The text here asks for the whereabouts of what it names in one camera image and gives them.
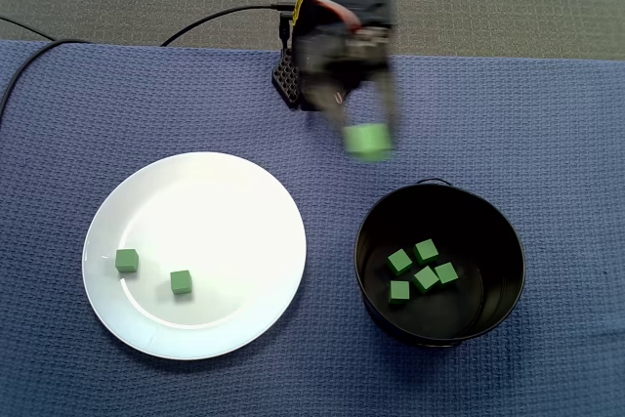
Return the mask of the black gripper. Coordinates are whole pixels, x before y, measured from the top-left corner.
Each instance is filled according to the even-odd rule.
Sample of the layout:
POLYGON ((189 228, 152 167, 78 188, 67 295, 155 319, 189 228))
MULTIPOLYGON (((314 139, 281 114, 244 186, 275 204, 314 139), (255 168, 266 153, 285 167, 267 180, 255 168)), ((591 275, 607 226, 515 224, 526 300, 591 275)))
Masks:
POLYGON ((366 81, 377 86, 391 142, 396 141, 398 108, 391 71, 391 31, 366 26, 350 33, 338 24, 319 26, 295 40, 294 60, 304 102, 321 110, 343 140, 347 119, 345 100, 366 81))

